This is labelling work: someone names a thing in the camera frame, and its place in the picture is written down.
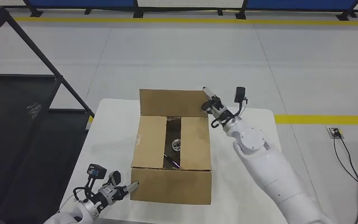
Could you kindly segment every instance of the power outlet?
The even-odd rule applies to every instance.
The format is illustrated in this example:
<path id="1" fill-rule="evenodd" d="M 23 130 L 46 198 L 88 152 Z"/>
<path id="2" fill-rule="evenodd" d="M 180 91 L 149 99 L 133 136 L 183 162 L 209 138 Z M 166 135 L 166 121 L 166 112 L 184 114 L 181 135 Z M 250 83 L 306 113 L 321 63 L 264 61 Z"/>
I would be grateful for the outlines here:
<path id="1" fill-rule="evenodd" d="M 334 139 L 334 134 L 335 134 L 334 129 L 336 129 L 336 128 L 337 128 L 338 131 L 341 133 L 342 139 L 344 139 L 342 130 L 340 130 L 339 127 L 329 127 L 329 126 L 327 126 L 327 131 L 328 131 L 328 134 L 329 134 L 330 138 Z"/>

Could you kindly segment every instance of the table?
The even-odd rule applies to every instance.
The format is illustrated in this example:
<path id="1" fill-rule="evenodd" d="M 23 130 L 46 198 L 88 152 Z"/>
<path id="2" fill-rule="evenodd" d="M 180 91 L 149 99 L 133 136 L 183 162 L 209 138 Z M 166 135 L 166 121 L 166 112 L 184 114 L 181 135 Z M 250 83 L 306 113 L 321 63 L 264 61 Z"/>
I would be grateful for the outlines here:
<path id="1" fill-rule="evenodd" d="M 140 118 L 139 101 L 103 99 L 68 184 L 62 203 L 77 186 L 87 182 L 90 163 L 118 170 L 122 185 L 130 184 L 131 162 Z M 263 130 L 266 139 L 281 150 L 274 115 L 270 110 L 247 108 L 242 115 L 251 126 Z M 209 206 L 132 201 L 129 197 L 107 207 L 101 218 L 146 223 L 287 223 L 276 204 L 255 184 L 239 157 L 233 138 L 221 128 L 210 129 L 212 201 Z M 93 192 L 105 180 L 96 181 Z M 62 211 L 73 208 L 69 200 Z"/>

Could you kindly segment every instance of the cardboard box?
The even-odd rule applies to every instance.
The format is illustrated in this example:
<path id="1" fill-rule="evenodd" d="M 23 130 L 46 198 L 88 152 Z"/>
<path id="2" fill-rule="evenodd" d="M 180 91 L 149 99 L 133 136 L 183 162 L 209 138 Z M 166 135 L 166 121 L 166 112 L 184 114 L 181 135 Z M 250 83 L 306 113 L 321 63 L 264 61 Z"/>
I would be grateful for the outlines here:
<path id="1" fill-rule="evenodd" d="M 211 159 L 207 101 L 203 91 L 140 90 L 140 123 L 133 156 L 131 182 L 139 188 L 131 200 L 177 204 L 211 203 Z M 168 168 L 178 153 L 180 169 Z"/>

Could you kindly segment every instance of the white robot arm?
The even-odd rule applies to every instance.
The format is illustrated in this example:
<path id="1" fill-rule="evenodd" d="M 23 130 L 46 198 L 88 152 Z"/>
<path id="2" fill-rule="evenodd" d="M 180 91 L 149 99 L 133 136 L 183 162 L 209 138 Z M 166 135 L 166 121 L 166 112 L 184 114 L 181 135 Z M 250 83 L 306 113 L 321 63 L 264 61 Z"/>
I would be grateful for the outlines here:
<path id="1" fill-rule="evenodd" d="M 309 195 L 285 156 L 265 139 L 260 130 L 248 126 L 239 116 L 245 98 L 245 88 L 237 87 L 235 102 L 240 109 L 232 114 L 208 88 L 203 91 L 208 101 L 202 110 L 213 114 L 211 126 L 219 124 L 227 136 L 235 138 L 233 147 L 255 183 L 276 203 L 289 224 L 314 224 L 333 222 L 322 212 L 318 203 Z"/>
<path id="2" fill-rule="evenodd" d="M 121 175 L 118 171 L 109 174 L 108 181 L 98 190 L 97 194 L 92 192 L 96 179 L 104 179 L 107 170 L 100 165 L 90 164 L 87 170 L 88 182 L 85 187 L 78 187 L 73 190 L 73 195 L 78 201 L 71 212 L 59 212 L 51 216 L 44 224 L 93 224 L 103 209 L 113 205 L 118 200 L 133 192 L 138 186 L 134 182 L 129 186 L 117 186 L 121 182 Z M 84 190 L 85 200 L 79 200 L 77 190 Z"/>

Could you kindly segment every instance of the gray floor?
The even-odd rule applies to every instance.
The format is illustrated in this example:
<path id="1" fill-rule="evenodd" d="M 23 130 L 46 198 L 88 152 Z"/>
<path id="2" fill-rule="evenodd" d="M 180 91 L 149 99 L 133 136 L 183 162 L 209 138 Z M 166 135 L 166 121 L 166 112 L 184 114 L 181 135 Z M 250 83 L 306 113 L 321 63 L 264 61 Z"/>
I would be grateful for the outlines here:
<path id="1" fill-rule="evenodd" d="M 28 12 L 12 11 L 15 16 Z M 232 13 L 225 13 L 232 18 Z M 90 17 L 131 17 L 94 12 Z M 48 17 L 83 17 L 48 11 Z M 215 12 L 201 17 L 217 18 Z M 153 13 L 146 17 L 198 17 Z M 334 15 L 248 13 L 248 18 L 336 20 Z M 198 90 L 209 86 L 234 106 L 245 86 L 249 107 L 275 114 L 357 115 L 357 26 L 45 23 L 20 25 L 86 103 L 96 111 L 103 98 L 139 99 L 139 88 Z M 1 73 L 50 73 L 8 26 L 0 28 Z M 81 108 L 61 88 L 52 107 Z M 358 161 L 356 125 L 341 125 Z M 344 172 L 322 125 L 277 125 L 281 147 L 309 192 L 338 223 L 354 223 L 357 183 Z M 338 153 L 347 163 L 340 144 Z"/>

